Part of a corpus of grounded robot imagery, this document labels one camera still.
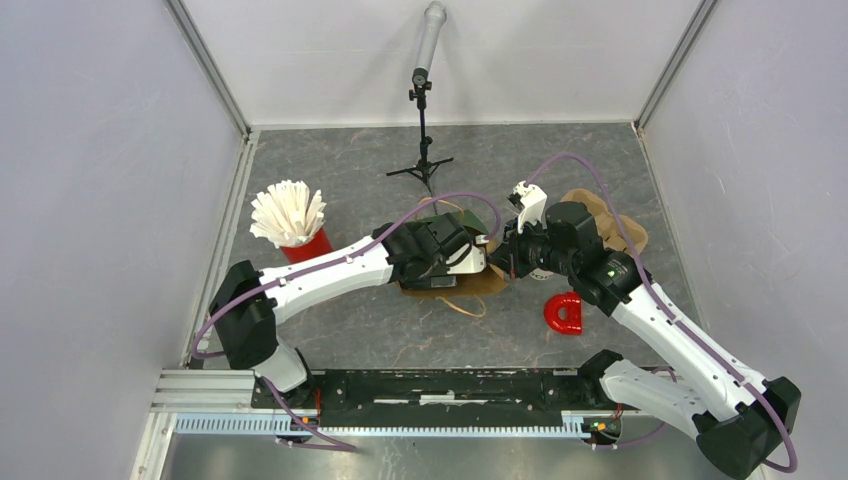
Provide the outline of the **green brown paper bag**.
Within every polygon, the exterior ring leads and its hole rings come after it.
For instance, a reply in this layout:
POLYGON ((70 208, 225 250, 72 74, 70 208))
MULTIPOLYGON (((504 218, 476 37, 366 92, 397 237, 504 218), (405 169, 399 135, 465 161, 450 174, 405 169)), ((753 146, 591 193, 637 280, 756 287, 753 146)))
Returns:
MULTIPOLYGON (((450 214, 455 216, 458 221, 471 233, 481 239, 488 234, 487 227, 479 219, 479 217, 471 210, 460 207, 448 199, 439 199, 436 202, 431 201, 431 197, 423 197, 419 201, 420 205, 436 205, 445 204, 453 208, 450 214)), ((486 241, 482 239, 478 243, 478 247, 483 249, 483 255, 491 253, 498 246, 496 240, 486 241)), ((495 295, 501 292, 507 285, 507 279, 502 270, 493 265, 487 264, 483 260, 484 267, 480 272, 468 274, 455 274, 456 284, 452 286, 444 286, 432 289, 412 289, 402 286, 397 283, 401 293, 407 297, 418 300, 438 300, 443 302, 451 309, 474 318, 481 318, 486 315, 487 307, 483 300, 484 296, 495 295), (464 309, 455 303, 456 299, 473 298, 479 304, 478 311, 470 311, 464 309)))

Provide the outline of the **white paper coffee cup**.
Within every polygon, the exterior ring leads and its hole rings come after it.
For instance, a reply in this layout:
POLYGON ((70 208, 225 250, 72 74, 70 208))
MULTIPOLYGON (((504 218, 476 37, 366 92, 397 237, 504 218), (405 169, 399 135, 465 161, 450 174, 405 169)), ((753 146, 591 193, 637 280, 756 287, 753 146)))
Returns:
POLYGON ((549 280, 554 275, 553 272, 542 270, 540 268, 536 268, 530 272, 529 276, 537 281, 546 281, 549 280))

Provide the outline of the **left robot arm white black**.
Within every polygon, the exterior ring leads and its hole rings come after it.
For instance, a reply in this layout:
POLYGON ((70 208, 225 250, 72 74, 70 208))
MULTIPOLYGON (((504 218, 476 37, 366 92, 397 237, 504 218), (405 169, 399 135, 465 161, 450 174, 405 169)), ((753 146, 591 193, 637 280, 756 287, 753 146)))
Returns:
POLYGON ((453 287, 461 275, 487 265, 487 238, 458 215, 386 224, 360 241, 304 262, 257 269, 249 261, 230 267, 208 308, 209 319, 232 370, 269 379, 290 407, 314 394, 299 351, 277 328, 317 304, 370 287, 453 287))

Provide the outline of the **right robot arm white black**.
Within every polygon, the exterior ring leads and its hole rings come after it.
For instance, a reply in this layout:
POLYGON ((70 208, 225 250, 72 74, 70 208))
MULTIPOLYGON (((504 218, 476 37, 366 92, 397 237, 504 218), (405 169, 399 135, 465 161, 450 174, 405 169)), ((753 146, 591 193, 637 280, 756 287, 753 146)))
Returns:
POLYGON ((536 270, 566 277, 583 302, 635 333, 685 380, 664 380, 603 350, 578 370, 577 392, 585 405, 613 402, 644 411, 692 438, 733 479, 769 465, 780 445, 790 458, 787 470, 796 468, 789 435, 802 394, 791 380, 767 379, 701 330, 637 258, 604 246, 584 204, 545 207, 516 195, 511 200, 519 213, 506 224, 491 263, 514 278, 536 270))

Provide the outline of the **red horseshoe shaped object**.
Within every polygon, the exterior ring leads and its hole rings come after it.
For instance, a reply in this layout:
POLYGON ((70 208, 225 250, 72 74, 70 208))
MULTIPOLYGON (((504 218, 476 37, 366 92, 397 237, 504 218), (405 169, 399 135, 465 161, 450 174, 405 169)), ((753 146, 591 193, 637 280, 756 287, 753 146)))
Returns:
POLYGON ((570 291, 549 298, 543 310, 548 327, 562 335, 580 336, 583 333, 582 300, 570 291))

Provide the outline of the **red cup holder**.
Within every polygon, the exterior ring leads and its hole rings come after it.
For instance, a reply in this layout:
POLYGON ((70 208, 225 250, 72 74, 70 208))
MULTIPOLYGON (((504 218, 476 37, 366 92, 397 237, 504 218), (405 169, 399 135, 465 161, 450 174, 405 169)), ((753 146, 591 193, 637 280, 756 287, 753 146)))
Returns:
POLYGON ((280 250, 291 264, 295 264, 331 253, 334 251, 334 248, 327 237, 325 229, 321 227, 305 243, 294 247, 281 246, 280 250))

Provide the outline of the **brown pulp cup carriers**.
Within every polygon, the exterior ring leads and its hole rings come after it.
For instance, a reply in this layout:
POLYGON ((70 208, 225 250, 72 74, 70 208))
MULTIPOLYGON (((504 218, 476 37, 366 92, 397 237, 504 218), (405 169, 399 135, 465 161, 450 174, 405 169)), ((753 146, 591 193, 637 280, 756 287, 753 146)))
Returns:
POLYGON ((619 220, 631 240, 631 244, 629 244, 621 234, 619 225, 608 204, 598 195, 587 189, 576 188, 566 193, 561 200, 563 202, 578 202, 586 206, 595 220, 597 232, 602 238, 605 248, 630 255, 633 252, 641 254, 644 251, 649 239, 645 228, 632 218, 620 215, 619 220))

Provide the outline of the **black tripod with grey tube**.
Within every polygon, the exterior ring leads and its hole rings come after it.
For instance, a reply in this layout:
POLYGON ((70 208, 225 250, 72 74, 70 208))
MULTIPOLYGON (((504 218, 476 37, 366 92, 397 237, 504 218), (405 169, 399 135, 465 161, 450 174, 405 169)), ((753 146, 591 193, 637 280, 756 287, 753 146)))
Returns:
POLYGON ((427 134, 426 123, 427 95, 432 89, 429 76, 441 29, 446 23, 447 17, 447 8, 442 1, 431 1, 423 14, 423 33, 412 70, 412 87, 408 92, 409 100, 416 104, 419 114, 419 158, 412 167, 386 173, 387 177, 410 175, 416 178, 425 186, 430 197, 435 196, 431 185, 431 178, 434 173, 441 165, 454 160, 453 157, 438 161, 429 159, 429 148, 433 139, 427 134))

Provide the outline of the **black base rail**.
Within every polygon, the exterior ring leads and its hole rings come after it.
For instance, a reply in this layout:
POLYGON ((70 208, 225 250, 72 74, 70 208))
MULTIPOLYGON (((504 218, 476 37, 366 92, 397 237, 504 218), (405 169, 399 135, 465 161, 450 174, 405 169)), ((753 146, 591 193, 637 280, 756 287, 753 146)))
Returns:
POLYGON ((621 405, 591 392, 574 370, 319 371, 284 395, 322 427, 542 427, 562 412, 609 416, 621 405))

